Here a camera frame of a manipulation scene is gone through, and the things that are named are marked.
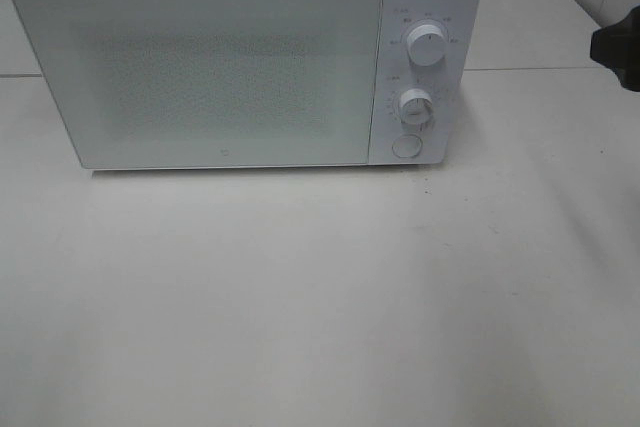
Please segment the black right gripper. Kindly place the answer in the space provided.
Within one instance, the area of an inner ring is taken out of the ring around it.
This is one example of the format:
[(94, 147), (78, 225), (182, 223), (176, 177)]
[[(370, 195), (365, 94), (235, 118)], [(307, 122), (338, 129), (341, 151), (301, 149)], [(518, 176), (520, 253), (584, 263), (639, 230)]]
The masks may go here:
[(621, 86), (640, 90), (640, 9), (631, 9), (618, 23), (596, 30), (591, 37), (590, 58), (609, 69)]

